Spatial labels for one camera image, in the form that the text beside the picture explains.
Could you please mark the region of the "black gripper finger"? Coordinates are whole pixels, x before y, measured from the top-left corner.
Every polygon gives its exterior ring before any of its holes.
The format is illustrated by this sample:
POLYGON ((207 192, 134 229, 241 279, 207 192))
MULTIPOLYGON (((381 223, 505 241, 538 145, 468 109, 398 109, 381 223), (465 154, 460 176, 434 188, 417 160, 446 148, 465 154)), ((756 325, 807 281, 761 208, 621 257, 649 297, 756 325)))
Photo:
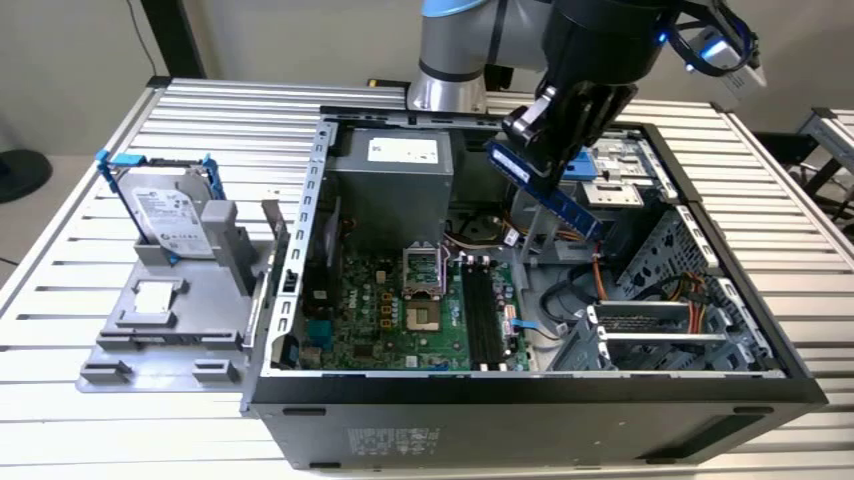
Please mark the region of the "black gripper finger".
POLYGON ((545 127, 548 179, 552 183, 562 178, 568 163, 581 149, 597 142, 637 91, 636 84, 577 83, 556 88, 545 127))
POLYGON ((534 151, 578 151, 582 148, 582 85, 546 85, 529 106, 504 120, 509 139, 534 151))

